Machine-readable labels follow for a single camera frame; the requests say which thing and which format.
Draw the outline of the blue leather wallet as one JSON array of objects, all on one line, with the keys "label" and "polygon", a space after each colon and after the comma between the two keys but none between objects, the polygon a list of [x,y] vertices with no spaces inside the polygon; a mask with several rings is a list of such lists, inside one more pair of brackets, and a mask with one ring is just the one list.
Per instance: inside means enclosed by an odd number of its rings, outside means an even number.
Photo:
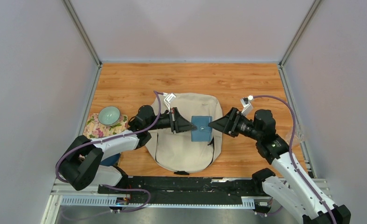
[{"label": "blue leather wallet", "polygon": [[211,116],[192,116],[191,123],[196,126],[195,130],[191,131],[192,142],[210,142],[212,139],[212,128],[209,123],[212,122]]}]

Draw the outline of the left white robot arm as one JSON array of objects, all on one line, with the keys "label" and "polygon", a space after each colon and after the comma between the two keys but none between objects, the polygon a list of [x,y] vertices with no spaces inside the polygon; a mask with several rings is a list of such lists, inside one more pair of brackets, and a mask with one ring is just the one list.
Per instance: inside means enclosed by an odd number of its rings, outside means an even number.
[{"label": "left white robot arm", "polygon": [[80,191],[90,185],[109,185],[121,194],[128,188],[128,181],[113,165],[116,155],[143,147],[151,139],[151,130],[169,129],[172,133],[196,130],[196,126],[182,117],[176,107],[155,114],[150,105],[139,108],[120,134],[89,139],[84,135],[75,138],[56,164],[56,176]]}]

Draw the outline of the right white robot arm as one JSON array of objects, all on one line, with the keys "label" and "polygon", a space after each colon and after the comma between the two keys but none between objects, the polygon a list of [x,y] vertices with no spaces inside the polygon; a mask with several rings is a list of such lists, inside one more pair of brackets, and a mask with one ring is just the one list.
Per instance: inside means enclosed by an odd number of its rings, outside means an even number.
[{"label": "right white robot arm", "polygon": [[209,127],[231,137],[240,134],[254,139],[259,154],[286,180],[264,168],[252,175],[252,191],[276,199],[300,224],[348,224],[351,212],[338,206],[309,177],[300,166],[288,143],[276,133],[276,121],[270,110],[260,109],[253,120],[247,119],[237,108]]}]

